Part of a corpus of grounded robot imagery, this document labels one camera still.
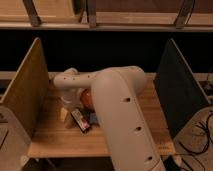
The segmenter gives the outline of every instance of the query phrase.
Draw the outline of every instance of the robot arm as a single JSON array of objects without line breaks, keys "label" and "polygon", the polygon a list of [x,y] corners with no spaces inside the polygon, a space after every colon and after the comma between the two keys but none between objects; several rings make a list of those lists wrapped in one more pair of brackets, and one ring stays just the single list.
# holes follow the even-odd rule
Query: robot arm
[{"label": "robot arm", "polygon": [[64,92],[91,87],[93,105],[115,170],[164,171],[136,97],[146,85],[143,70],[130,66],[76,74],[59,74],[54,83]]}]

